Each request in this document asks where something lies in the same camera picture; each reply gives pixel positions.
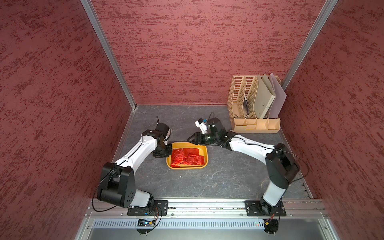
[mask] wire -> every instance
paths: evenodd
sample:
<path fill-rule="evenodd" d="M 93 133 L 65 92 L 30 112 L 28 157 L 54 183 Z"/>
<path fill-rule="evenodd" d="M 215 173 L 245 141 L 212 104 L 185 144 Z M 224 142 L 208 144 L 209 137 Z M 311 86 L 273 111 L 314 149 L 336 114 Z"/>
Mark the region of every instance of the wire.
<path fill-rule="evenodd" d="M 129 156 L 129 157 L 127 157 L 127 159 L 129 159 L 130 157 L 132 157 L 132 155 L 141 147 L 141 145 L 142 145 L 142 143 L 140 144 L 140 146 L 138 147 L 138 148 L 136 148 L 136 150 Z M 99 183 L 99 185 L 96 187 L 96 189 L 95 189 L 95 191 L 93 192 L 93 195 L 92 195 L 92 208 L 93 208 L 93 210 L 95 210 L 96 212 L 105 212 L 105 211 L 108 211 L 108 210 L 111 210 L 111 209 L 113 209 L 114 207 L 117 207 L 117 206 L 113 206 L 113 207 L 111 207 L 111 208 L 108 208 L 108 209 L 106 209 L 106 210 L 96 210 L 95 209 L 95 207 L 94 207 L 94 205 L 93 205 L 93 200 L 94 200 L 94 196 L 95 196 L 95 193 L 97 192 L 97 190 L 99 189 L 99 186 L 100 186 L 100 184 L 104 181 L 104 179 L 105 178 L 107 178 L 111 173 L 115 173 L 116 171 L 110 171 L 101 181 L 100 181 L 100 183 Z"/>
<path fill-rule="evenodd" d="M 265 220 L 264 222 L 268 222 L 268 221 L 272 220 L 274 216 L 275 216 L 275 214 L 272 214 L 272 216 L 270 218 L 268 218 L 267 220 Z"/>
<path fill-rule="evenodd" d="M 157 211 L 157 209 L 156 209 L 156 212 L 157 212 L 157 216 L 155 215 L 156 213 L 154 212 L 153 217 L 155 217 L 155 218 L 156 218 L 156 221 L 157 221 L 157 219 L 159 218 L 159 212 Z"/>
<path fill-rule="evenodd" d="M 101 181 L 100 181 L 100 183 L 99 183 L 99 185 L 96 187 L 96 190 L 93 192 L 93 195 L 92 195 L 92 208 L 93 208 L 93 210 L 95 210 L 96 212 L 105 212 L 105 211 L 108 211 L 108 210 L 111 210 L 111 209 L 113 209 L 114 207 L 117 207 L 117 206 L 113 206 L 113 207 L 111 207 L 111 208 L 108 208 L 108 209 L 106 209 L 106 210 L 96 210 L 95 209 L 95 207 L 94 207 L 94 205 L 93 205 L 93 200 L 94 200 L 94 196 L 95 196 L 95 193 L 96 193 L 96 191 L 99 189 L 99 186 L 100 186 L 100 184 L 104 181 L 104 179 L 105 178 L 107 178 L 111 173 L 115 173 L 115 171 L 110 171 Z"/>
<path fill-rule="evenodd" d="M 211 114 L 209 114 L 209 117 L 208 117 L 207 121 L 208 121 L 209 119 L 211 119 L 211 115 L 212 115 L 212 113 L 214 114 L 214 117 L 215 117 L 215 112 L 211 112 Z"/>
<path fill-rule="evenodd" d="M 262 145 L 259 145 L 259 144 L 246 143 L 246 142 L 245 142 L 245 139 L 242 139 L 242 138 L 240 138 L 240 137 L 232 137 L 232 138 L 238 138 L 238 139 L 241 139 L 241 140 L 244 141 L 244 143 L 245 143 L 246 145 L 255 145 L 255 146 L 260 146 L 260 147 L 263 147 L 263 148 L 266 148 L 266 149 L 271 149 L 271 150 L 280 151 L 280 152 L 286 152 L 286 153 L 289 153 L 289 154 L 291 154 L 291 155 L 297 157 L 298 159 L 300 159 L 300 160 L 307 166 L 307 170 L 308 170 L 308 171 L 307 171 L 307 173 L 306 173 L 305 175 L 303 175 L 301 178 L 298 178 L 298 179 L 296 179 L 296 180 L 293 180 L 293 181 L 290 183 L 290 185 L 291 185 L 292 183 L 296 182 L 296 181 L 299 181 L 299 180 L 305 178 L 306 176 L 308 176 L 308 174 L 309 174 L 310 171 L 311 171 L 309 165 L 308 165 L 303 159 L 301 159 L 299 156 L 297 156 L 297 155 L 295 155 L 295 154 L 293 154 L 293 153 L 291 153 L 291 152 L 284 151 L 284 150 L 280 150 L 280 149 L 275 149 L 275 148 L 270 148 L 270 147 L 265 147 L 265 146 L 262 146 Z"/>
<path fill-rule="evenodd" d="M 159 212 L 160 212 L 160 220 L 159 220 L 159 222 L 157 223 L 157 225 L 156 226 L 154 226 L 153 228 L 152 228 L 152 230 L 154 230 L 159 224 L 160 224 L 160 221 L 161 221 L 161 219 L 162 219 L 162 217 L 163 217 L 163 212 L 160 210 L 158 210 L 157 209 L 157 206 L 155 207 L 156 208 L 156 211 L 157 211 L 157 217 L 159 217 Z"/>

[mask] black mounting plate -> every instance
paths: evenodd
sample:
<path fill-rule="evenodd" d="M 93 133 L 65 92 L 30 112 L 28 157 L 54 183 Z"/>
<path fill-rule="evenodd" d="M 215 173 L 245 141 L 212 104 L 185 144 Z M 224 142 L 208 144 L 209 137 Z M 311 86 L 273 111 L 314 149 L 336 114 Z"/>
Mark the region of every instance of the black mounting plate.
<path fill-rule="evenodd" d="M 154 201 L 154 210 L 156 210 L 155 207 L 157 207 L 157 209 L 159 211 L 161 211 L 161 213 L 159 213 L 159 216 L 166 216 L 167 215 L 167 211 L 168 211 L 168 200 L 155 200 Z M 128 211 L 127 211 L 127 216 L 146 216 L 146 217 L 151 217 L 153 216 L 153 213 L 152 214 L 145 214 L 143 213 L 142 211 L 139 211 L 139 209 L 141 209 L 140 207 L 133 207 L 133 208 L 128 208 Z"/>
<path fill-rule="evenodd" d="M 270 217 L 267 215 L 264 215 L 260 210 L 260 201 L 244 201 L 245 204 L 245 210 L 247 211 L 248 217 Z M 286 217 L 287 213 L 285 212 L 285 208 L 283 205 L 283 202 L 277 203 L 277 210 L 275 212 L 276 216 Z"/>

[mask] ventilated metal panel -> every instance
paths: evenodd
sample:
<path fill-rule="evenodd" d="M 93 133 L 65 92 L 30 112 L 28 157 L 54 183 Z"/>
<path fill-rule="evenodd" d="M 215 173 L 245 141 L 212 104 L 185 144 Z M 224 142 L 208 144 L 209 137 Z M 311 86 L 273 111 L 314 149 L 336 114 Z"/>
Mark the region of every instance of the ventilated metal panel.
<path fill-rule="evenodd" d="M 93 228 L 151 228 L 137 227 L 136 219 L 95 219 Z M 156 228 L 168 229 L 264 229 L 261 219 L 169 219 L 163 218 Z"/>

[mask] aluminum frame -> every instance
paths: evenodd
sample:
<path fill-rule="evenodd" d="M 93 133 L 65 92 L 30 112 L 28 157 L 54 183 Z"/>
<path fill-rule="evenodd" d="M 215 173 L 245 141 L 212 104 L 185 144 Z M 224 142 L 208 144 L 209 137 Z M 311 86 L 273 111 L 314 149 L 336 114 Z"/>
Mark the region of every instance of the aluminum frame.
<path fill-rule="evenodd" d="M 322 7 L 319 15 L 317 16 L 315 22 L 313 23 L 312 28 L 307 35 L 307 38 L 305 38 L 305 41 L 301 46 L 299 52 L 297 53 L 296 58 L 294 59 L 287 74 L 285 75 L 285 78 L 281 85 L 281 87 L 284 90 L 287 88 L 288 84 L 292 80 L 293 75 L 296 73 L 305 55 L 308 53 L 313 42 L 315 41 L 317 35 L 319 35 L 320 30 L 324 26 L 325 22 L 327 21 L 329 15 L 331 14 L 337 2 L 338 0 L 326 0 L 326 2 L 324 3 L 324 6 Z"/>
<path fill-rule="evenodd" d="M 244 201 L 258 199 L 210 199 L 210 198 L 155 198 L 156 200 L 168 200 L 167 216 L 164 218 L 263 218 L 248 217 Z M 113 205 L 94 200 L 98 210 L 104 210 Z M 329 215 L 321 199 L 283 199 L 283 205 L 287 213 L 281 218 L 312 218 L 328 219 Z M 115 207 L 106 212 L 95 212 L 91 203 L 86 211 L 85 218 L 137 218 L 127 216 L 127 209 Z"/>
<path fill-rule="evenodd" d="M 212 222 L 218 219 L 227 220 L 243 220 L 256 221 L 265 217 L 248 217 L 245 209 L 244 201 L 257 199 L 210 199 L 210 198 L 171 198 L 161 197 L 155 200 L 168 200 L 167 216 L 163 216 L 163 221 L 169 222 L 175 219 L 185 221 L 193 220 L 208 220 Z M 94 201 L 96 207 L 100 210 L 111 207 L 111 204 Z M 283 199 L 286 217 L 281 219 L 318 219 L 322 227 L 322 231 L 327 240 L 339 240 L 336 231 L 329 219 L 329 215 L 323 201 L 321 199 Z M 83 224 L 80 233 L 76 240 L 87 240 L 95 221 L 105 219 L 110 220 L 135 220 L 141 217 L 127 216 L 127 209 L 115 207 L 106 212 L 95 212 L 92 209 L 91 203 L 84 216 Z"/>
<path fill-rule="evenodd" d="M 101 46 L 103 47 L 105 54 L 108 57 L 109 62 L 111 63 L 111 66 L 113 68 L 113 71 L 116 74 L 116 77 L 118 78 L 120 85 L 125 93 L 125 96 L 127 97 L 129 104 L 131 105 L 132 110 L 136 109 L 136 102 L 133 99 L 133 95 L 131 91 L 128 88 L 128 84 L 125 80 L 125 77 L 121 71 L 121 68 L 119 66 L 119 63 L 116 60 L 116 57 L 112 51 L 111 46 L 109 45 L 108 39 L 103 31 L 103 28 L 101 27 L 99 18 L 96 15 L 95 9 L 91 3 L 91 0 L 80 0 L 81 4 L 83 5 L 85 12 L 87 13 L 87 16 L 93 26 L 93 29 L 96 32 L 97 37 L 99 38 L 99 41 L 101 43 Z"/>

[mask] pink folder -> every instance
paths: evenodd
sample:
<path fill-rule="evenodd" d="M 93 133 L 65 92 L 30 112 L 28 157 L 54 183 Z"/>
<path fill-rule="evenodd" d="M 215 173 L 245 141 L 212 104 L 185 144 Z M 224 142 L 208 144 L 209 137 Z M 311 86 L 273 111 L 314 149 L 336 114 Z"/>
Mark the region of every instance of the pink folder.
<path fill-rule="evenodd" d="M 280 113 L 281 108 L 283 107 L 287 94 L 284 92 L 283 88 L 280 86 L 273 73 L 270 74 L 269 80 L 271 81 L 273 90 L 275 91 L 276 98 L 273 101 L 271 107 L 268 109 L 266 115 L 268 118 L 278 118 L 278 115 Z"/>

